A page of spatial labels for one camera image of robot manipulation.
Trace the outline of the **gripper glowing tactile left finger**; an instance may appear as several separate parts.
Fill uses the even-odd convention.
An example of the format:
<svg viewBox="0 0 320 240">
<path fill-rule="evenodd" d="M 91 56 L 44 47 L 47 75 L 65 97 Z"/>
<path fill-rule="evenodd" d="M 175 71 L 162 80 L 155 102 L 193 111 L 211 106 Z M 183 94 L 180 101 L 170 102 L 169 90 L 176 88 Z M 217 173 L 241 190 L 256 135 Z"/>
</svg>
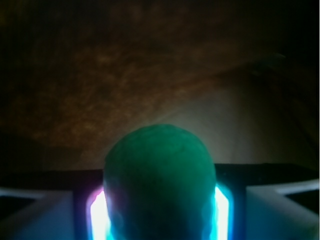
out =
<svg viewBox="0 0 320 240">
<path fill-rule="evenodd" d="M 100 169 L 0 179 L 2 240 L 110 240 L 110 226 Z"/>
</svg>

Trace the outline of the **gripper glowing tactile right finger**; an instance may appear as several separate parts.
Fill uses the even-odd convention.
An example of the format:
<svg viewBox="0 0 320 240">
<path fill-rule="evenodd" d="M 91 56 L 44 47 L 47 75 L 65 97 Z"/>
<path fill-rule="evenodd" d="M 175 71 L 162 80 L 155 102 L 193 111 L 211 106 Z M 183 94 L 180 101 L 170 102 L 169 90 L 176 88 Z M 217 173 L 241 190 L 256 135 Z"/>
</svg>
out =
<svg viewBox="0 0 320 240">
<path fill-rule="evenodd" d="M 317 240 L 319 172 L 285 163 L 215 166 L 214 240 Z"/>
</svg>

